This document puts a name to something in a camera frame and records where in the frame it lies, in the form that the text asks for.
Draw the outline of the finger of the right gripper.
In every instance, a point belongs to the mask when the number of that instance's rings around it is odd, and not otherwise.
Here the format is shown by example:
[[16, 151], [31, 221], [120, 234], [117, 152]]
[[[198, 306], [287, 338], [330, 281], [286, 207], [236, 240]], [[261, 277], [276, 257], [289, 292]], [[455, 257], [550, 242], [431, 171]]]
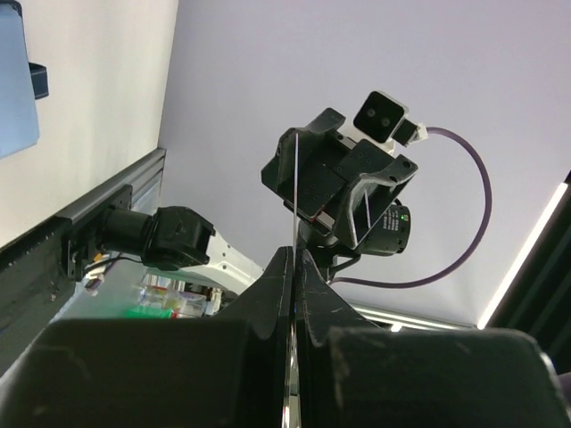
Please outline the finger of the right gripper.
[[261, 170], [261, 182], [288, 209], [294, 208], [294, 194], [298, 196], [301, 214], [319, 214], [319, 191], [311, 188], [312, 157], [321, 144], [321, 133], [310, 128], [289, 128], [278, 139], [277, 149]]
[[418, 172], [400, 155], [351, 153], [339, 165], [347, 186], [338, 211], [338, 240], [352, 250], [396, 250], [410, 215], [394, 201]]

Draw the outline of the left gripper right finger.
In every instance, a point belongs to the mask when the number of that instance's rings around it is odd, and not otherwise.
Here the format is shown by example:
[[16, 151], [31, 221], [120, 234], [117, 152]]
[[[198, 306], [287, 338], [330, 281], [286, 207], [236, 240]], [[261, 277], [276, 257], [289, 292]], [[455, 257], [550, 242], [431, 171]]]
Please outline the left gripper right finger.
[[295, 326], [303, 427], [358, 427], [366, 419], [367, 375], [381, 329], [340, 297], [310, 252], [297, 256]]

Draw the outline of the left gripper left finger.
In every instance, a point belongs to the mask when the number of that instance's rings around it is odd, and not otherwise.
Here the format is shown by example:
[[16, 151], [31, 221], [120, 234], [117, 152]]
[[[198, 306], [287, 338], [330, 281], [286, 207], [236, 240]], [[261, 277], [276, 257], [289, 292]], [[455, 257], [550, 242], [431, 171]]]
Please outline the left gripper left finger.
[[212, 320], [222, 394], [218, 427], [280, 427], [288, 397], [294, 255], [280, 247], [261, 277]]

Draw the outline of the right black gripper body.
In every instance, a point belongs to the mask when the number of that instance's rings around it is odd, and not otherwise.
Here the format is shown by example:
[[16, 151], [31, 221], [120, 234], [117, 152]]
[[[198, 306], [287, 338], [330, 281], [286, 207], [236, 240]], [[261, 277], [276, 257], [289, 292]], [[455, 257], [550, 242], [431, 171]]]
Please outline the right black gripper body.
[[327, 239], [331, 238], [334, 242], [339, 242], [338, 211], [347, 186], [347, 181], [342, 177], [339, 165], [351, 153], [386, 153], [366, 140], [359, 141], [352, 148], [341, 143], [337, 137], [340, 136], [338, 130], [344, 122], [345, 116], [334, 109], [327, 108], [307, 126], [303, 127], [321, 133], [321, 144], [317, 153], [312, 157], [313, 163], [310, 170], [311, 188], [316, 188], [319, 191], [321, 211], [319, 214], [301, 214], [298, 210], [297, 217], [319, 235]]

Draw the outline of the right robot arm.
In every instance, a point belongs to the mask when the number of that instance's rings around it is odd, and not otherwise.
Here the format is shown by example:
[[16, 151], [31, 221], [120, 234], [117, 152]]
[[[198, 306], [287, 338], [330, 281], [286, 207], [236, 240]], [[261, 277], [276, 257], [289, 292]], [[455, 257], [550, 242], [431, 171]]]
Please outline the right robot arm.
[[[410, 211], [398, 198], [418, 167], [384, 144], [408, 145], [427, 136], [426, 127], [403, 114], [361, 112], [354, 120], [361, 139], [342, 132], [344, 121], [326, 109], [307, 126], [287, 129], [261, 172], [262, 183], [294, 214], [294, 248], [309, 251], [326, 280], [365, 255], [405, 250]], [[110, 208], [102, 243], [146, 267], [186, 281], [200, 276], [231, 292], [261, 275], [210, 221], [186, 207], [163, 207], [153, 215]]]

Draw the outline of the aluminium front rail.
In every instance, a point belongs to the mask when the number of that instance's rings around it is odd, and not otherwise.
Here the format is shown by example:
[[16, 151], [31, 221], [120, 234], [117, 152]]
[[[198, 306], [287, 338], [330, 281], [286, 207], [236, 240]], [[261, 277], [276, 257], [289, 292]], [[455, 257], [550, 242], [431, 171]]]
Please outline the aluminium front rail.
[[141, 192], [144, 185], [161, 175], [166, 159], [166, 150], [155, 149], [146, 156], [126, 167], [102, 184], [79, 197], [76, 201], [55, 213], [58, 218], [67, 218], [73, 223], [85, 217], [95, 206], [124, 185], [132, 187], [133, 194]]

